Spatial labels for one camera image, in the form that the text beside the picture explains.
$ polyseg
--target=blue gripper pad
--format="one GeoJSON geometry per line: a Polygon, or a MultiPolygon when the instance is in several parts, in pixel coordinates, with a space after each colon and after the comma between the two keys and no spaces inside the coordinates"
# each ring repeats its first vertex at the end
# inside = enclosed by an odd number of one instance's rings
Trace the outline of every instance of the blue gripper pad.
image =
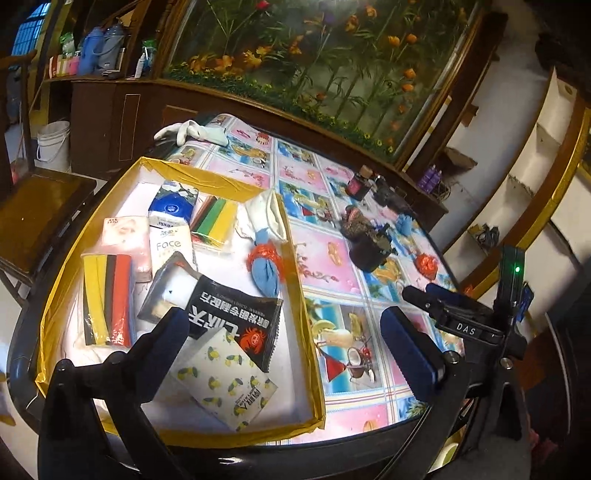
{"type": "Polygon", "coordinates": [[[445,374],[441,352],[398,307],[382,312],[382,337],[417,400],[430,402],[445,374]]]}

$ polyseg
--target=fish tank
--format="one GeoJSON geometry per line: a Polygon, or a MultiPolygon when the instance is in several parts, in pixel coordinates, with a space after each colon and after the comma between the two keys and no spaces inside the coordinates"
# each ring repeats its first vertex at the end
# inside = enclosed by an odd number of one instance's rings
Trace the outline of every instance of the fish tank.
{"type": "Polygon", "coordinates": [[[393,164],[477,0],[192,0],[165,78],[255,100],[393,164]]]}

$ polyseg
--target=blue bottle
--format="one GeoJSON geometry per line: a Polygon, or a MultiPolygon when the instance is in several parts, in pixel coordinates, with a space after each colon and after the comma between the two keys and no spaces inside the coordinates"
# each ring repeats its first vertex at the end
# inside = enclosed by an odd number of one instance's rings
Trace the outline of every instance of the blue bottle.
{"type": "Polygon", "coordinates": [[[124,41],[125,30],[120,23],[116,23],[105,32],[102,49],[95,49],[95,53],[99,54],[96,73],[102,73],[105,70],[116,70],[117,58],[124,41]]]}
{"type": "Polygon", "coordinates": [[[82,42],[78,75],[90,75],[95,71],[99,55],[103,50],[105,34],[99,27],[95,27],[82,42]]]}

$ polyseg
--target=chair seat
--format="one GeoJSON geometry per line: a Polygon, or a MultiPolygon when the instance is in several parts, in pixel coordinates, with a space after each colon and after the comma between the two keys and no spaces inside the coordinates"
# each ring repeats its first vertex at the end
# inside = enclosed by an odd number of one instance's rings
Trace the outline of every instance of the chair seat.
{"type": "Polygon", "coordinates": [[[36,168],[0,203],[0,268],[29,286],[96,181],[36,168]]]}

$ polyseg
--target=wooden chair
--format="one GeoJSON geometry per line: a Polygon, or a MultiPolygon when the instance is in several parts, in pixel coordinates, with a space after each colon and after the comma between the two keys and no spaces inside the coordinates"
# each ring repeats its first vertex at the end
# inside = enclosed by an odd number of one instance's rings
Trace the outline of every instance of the wooden chair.
{"type": "Polygon", "coordinates": [[[28,171],[13,184],[4,138],[7,116],[0,114],[0,281],[23,305],[21,286],[32,287],[43,265],[57,247],[72,217],[94,195],[96,181],[35,166],[31,146],[28,66],[35,50],[0,59],[0,108],[6,105],[6,77],[12,66],[21,67],[21,124],[28,171]],[[16,284],[7,276],[16,280],[16,284]]]}

